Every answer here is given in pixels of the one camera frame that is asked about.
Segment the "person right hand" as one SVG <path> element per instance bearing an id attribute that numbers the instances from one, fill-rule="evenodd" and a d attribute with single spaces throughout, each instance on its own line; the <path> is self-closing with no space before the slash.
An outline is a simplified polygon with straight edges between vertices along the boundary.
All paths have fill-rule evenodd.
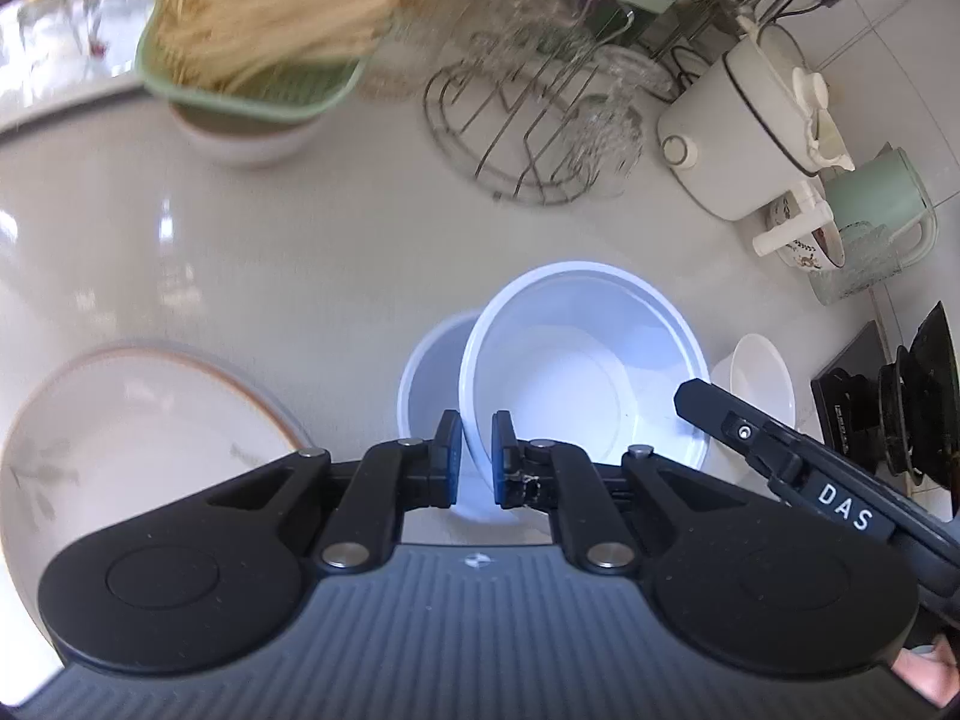
<path id="1" fill-rule="evenodd" d="M 937 707 L 950 704 L 960 691 L 958 658 L 943 635 L 931 645 L 903 649 L 893 663 L 893 671 Z"/>

